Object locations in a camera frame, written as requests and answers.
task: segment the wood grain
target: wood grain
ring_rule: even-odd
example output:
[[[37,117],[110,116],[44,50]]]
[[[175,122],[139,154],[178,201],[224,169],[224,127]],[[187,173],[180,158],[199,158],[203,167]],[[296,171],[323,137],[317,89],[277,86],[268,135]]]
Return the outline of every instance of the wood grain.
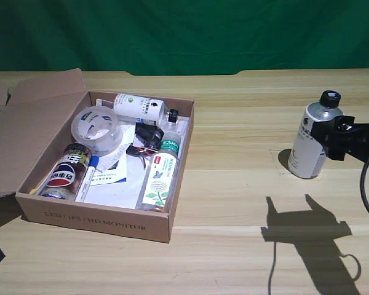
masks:
[[[0,72],[0,82],[13,87],[41,74]],[[267,294],[274,242],[264,241],[262,227],[273,229],[269,238],[278,240],[271,294],[369,294],[362,163],[350,156],[329,160],[312,180],[296,178],[281,163],[304,107],[326,89],[342,94],[346,114],[369,122],[369,69],[84,76],[91,90],[195,99],[172,241],[33,224],[6,198],[0,200],[0,247],[6,254],[0,295]],[[369,197],[369,172],[366,185]],[[323,209],[311,211],[306,194]],[[270,215],[269,224],[266,197],[277,212],[287,212]],[[348,279],[357,273],[355,260],[339,252],[358,259],[358,280]]]

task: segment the silver spray can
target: silver spray can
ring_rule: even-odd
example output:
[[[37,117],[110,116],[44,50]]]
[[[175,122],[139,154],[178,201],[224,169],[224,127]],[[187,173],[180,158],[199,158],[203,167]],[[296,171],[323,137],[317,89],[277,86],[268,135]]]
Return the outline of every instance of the silver spray can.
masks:
[[[296,136],[293,148],[288,158],[288,169],[300,178],[315,178],[327,158],[324,148],[310,134],[314,122],[329,121],[343,115],[338,108],[340,94],[327,90],[318,102],[306,107]]]

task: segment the bottle label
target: bottle label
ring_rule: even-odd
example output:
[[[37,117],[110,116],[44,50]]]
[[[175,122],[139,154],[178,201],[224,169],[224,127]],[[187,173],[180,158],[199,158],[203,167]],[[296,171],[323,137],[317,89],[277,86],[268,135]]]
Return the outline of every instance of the bottle label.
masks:
[[[176,164],[177,159],[170,154],[154,155],[142,203],[164,207]]]
[[[120,93],[116,96],[114,112],[122,120],[155,125],[159,121],[163,101]]]
[[[179,144],[174,140],[163,140],[160,149],[169,149],[177,155],[179,152]]]
[[[317,121],[306,108],[288,158],[288,168],[301,178],[317,176],[327,158],[322,145],[311,136],[313,123]]]

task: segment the paper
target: paper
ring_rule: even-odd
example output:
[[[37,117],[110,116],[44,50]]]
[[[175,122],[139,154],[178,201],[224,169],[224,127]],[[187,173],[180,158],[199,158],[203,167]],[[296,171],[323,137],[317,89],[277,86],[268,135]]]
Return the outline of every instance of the paper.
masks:
[[[134,141],[135,123],[119,121],[119,125],[122,132],[122,141],[117,149],[112,153],[100,157],[96,168],[97,173],[104,173],[110,169],[117,161],[119,161],[121,156],[125,154],[127,148]]]
[[[126,182],[90,186],[85,203],[134,209],[141,191],[146,170],[138,157],[124,155],[127,158]]]
[[[104,173],[96,171],[94,173],[91,186],[97,186],[100,184],[108,183],[120,183],[126,181],[127,176],[127,157],[126,153],[123,153],[121,158]]]

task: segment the blue marker cap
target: blue marker cap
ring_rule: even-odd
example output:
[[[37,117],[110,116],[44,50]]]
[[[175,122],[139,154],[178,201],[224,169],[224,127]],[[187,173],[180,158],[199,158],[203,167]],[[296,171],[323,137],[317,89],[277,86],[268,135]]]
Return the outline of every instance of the blue marker cap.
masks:
[[[100,159],[99,157],[97,157],[96,155],[93,155],[93,156],[90,158],[90,164],[89,164],[89,166],[97,167],[97,165],[98,165],[98,160],[99,160],[99,159]]]

